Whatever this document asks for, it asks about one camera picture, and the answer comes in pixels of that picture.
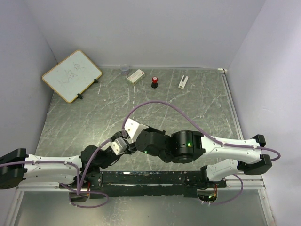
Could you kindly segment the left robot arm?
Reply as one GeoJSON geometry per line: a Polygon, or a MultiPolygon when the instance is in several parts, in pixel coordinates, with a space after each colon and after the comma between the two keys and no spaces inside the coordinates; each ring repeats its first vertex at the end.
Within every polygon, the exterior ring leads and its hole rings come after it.
{"type": "Polygon", "coordinates": [[[87,146],[80,155],[45,157],[15,149],[0,158],[0,188],[11,189],[20,184],[60,183],[84,187],[88,175],[106,169],[126,152],[127,135],[115,133],[99,147],[87,146]]]}

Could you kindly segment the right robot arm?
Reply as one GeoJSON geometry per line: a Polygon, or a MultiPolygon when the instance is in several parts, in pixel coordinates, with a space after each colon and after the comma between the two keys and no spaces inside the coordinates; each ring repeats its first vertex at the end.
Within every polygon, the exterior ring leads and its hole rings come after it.
{"type": "Polygon", "coordinates": [[[125,133],[134,141],[137,151],[159,157],[163,162],[190,163],[199,158],[221,158],[222,161],[202,168],[199,177],[204,187],[239,172],[246,175],[261,175],[272,167],[269,155],[258,150],[256,139],[223,139],[219,144],[203,133],[182,130],[168,136],[163,131],[137,125],[129,126],[125,133]]]}

